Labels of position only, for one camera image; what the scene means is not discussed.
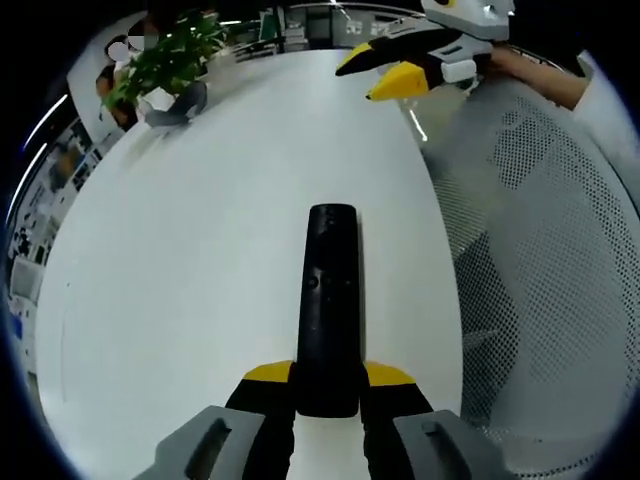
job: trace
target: white table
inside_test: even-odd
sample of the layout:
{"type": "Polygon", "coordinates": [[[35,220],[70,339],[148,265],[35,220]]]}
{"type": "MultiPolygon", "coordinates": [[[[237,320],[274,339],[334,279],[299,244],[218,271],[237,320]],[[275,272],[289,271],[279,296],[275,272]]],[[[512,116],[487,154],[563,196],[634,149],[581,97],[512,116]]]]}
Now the white table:
{"type": "MultiPolygon", "coordinates": [[[[245,372],[295,357],[318,203],[361,216],[367,357],[459,411],[460,316],[433,186],[397,104],[365,99],[378,74],[334,77],[344,55],[240,65],[234,95],[166,138],[137,125],[84,185],[49,258],[36,343],[47,420],[88,478],[137,475],[245,372]]],[[[359,419],[295,429],[289,478],[368,478],[359,419]]]]}

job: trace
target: potted plant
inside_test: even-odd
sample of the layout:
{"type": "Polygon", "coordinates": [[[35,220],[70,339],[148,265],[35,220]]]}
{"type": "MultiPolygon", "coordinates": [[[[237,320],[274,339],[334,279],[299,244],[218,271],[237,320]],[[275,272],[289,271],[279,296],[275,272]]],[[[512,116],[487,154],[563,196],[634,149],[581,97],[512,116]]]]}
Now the potted plant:
{"type": "Polygon", "coordinates": [[[124,100],[137,105],[140,98],[157,88],[179,95],[206,73],[207,62],[224,49],[225,41],[226,31],[217,20],[199,12],[186,13],[171,33],[162,35],[154,47],[131,60],[105,104],[115,106],[124,100]]]}

